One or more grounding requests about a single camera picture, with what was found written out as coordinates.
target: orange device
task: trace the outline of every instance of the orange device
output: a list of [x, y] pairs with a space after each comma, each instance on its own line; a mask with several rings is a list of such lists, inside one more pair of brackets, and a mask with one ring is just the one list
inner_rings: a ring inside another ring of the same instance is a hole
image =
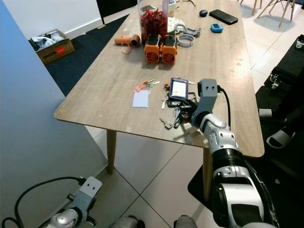
[[162, 37], [160, 35], [148, 36], [146, 45], [144, 46], [144, 55], [146, 56], [148, 63], [158, 63], [161, 55], [161, 42]]
[[178, 51], [178, 40], [176, 36], [165, 36], [161, 46], [161, 57], [164, 64], [174, 64]]

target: red chili pepper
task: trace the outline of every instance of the red chili pepper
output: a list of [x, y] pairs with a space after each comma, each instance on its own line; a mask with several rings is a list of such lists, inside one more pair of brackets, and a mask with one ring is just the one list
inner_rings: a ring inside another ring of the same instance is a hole
[[165, 38], [168, 20], [163, 11], [159, 11], [158, 8], [154, 12], [147, 9], [140, 19], [143, 44], [145, 44], [150, 34], [159, 34], [162, 39]]

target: floor tile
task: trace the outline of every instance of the floor tile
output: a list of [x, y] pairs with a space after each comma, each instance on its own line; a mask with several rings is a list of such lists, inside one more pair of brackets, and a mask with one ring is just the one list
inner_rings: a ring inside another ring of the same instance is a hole
[[169, 228], [168, 224], [143, 200], [142, 197], [131, 205], [124, 216], [133, 215], [144, 221], [146, 228]]
[[284, 55], [285, 52], [270, 48], [253, 66], [253, 69], [265, 75], [269, 75]]
[[260, 87], [264, 85], [264, 82], [266, 81], [268, 76], [253, 69], [251, 69], [251, 75], [253, 80], [253, 87], [256, 93], [260, 89]]
[[271, 47], [279, 51], [287, 52], [299, 35], [300, 34], [285, 31], [282, 33], [282, 35], [280, 35], [280, 37], [275, 41], [275, 43]]
[[[106, 131], [95, 138], [106, 156]], [[117, 133], [115, 168], [141, 193], [181, 144]]]
[[[268, 3], [268, 0], [262, 0], [262, 8]], [[252, 16], [253, 7], [255, 0], [244, 0], [241, 4], [242, 18], [246, 19], [248, 17], [256, 17], [258, 15], [258, 10], [260, 9], [260, 0], [257, 0], [256, 10]]]
[[268, 12], [269, 10], [267, 9], [260, 18], [257, 18], [257, 15], [247, 18], [244, 21], [244, 30], [246, 38], [266, 46], [271, 46], [288, 27], [290, 21], [287, 16], [288, 13], [286, 13], [283, 24], [279, 28], [283, 9], [276, 6], [271, 15]]
[[91, 127], [91, 126], [85, 126], [85, 127], [93, 139], [104, 131], [104, 129], [98, 127]]
[[297, 34], [298, 36], [300, 34], [304, 35], [304, 15], [300, 14], [295, 17], [295, 19], [288, 25], [286, 31]]
[[[102, 182], [102, 187], [96, 195], [96, 203], [89, 215], [98, 221], [96, 228], [109, 227], [135, 201], [138, 193], [114, 171], [113, 175], [103, 170], [96, 176]], [[92, 228], [87, 222], [83, 228]]]
[[269, 46], [256, 43], [248, 38], [246, 39], [246, 42], [250, 68], [252, 68], [257, 63], [257, 61], [267, 52]]
[[201, 148], [184, 145], [142, 194], [149, 205], [171, 226], [184, 214], [192, 216], [200, 228], [218, 227], [212, 212], [187, 189], [202, 161]]

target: wooden table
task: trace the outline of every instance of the wooden table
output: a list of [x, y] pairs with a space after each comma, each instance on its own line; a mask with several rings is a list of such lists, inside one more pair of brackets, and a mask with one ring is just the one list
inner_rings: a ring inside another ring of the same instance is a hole
[[[192, 47], [180, 47], [175, 65], [149, 64], [143, 46], [132, 48], [129, 55], [121, 53], [114, 38], [105, 46], [93, 64], [55, 111], [62, 121], [84, 124], [107, 130], [108, 171], [113, 173], [116, 132], [151, 137], [204, 148], [204, 196], [208, 200], [212, 175], [212, 158], [206, 139], [190, 124], [166, 130], [160, 117], [174, 121], [171, 108], [161, 109], [166, 92], [163, 84], [171, 77], [186, 77], [193, 82], [214, 78], [224, 88], [231, 105], [231, 128], [244, 155], [260, 157], [264, 153], [256, 97], [249, 67], [241, 10], [238, 2], [229, 0], [179, 2], [175, 17], [189, 28], [201, 28], [202, 34]], [[224, 25], [221, 34], [210, 31], [218, 20], [199, 17], [199, 11], [220, 9], [239, 18], [238, 23]], [[121, 25], [114, 36], [140, 35], [137, 8]], [[133, 91], [143, 80], [161, 81], [151, 89], [148, 108], [134, 108]], [[196, 85], [189, 85], [197, 93]], [[214, 114], [228, 121], [227, 103], [219, 94]]]

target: white wall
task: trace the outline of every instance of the white wall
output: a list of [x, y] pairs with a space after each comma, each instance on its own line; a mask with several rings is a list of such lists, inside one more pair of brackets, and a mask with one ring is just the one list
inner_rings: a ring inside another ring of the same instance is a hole
[[3, 1], [27, 39], [54, 29], [74, 38], [102, 25], [96, 0]]
[[[2, 220], [14, 216], [17, 197], [30, 186], [61, 176], [96, 175], [107, 160], [84, 126], [54, 118], [64, 96], [2, 0], [0, 6]], [[25, 227], [38, 227], [78, 188], [62, 180], [30, 192], [20, 204]]]

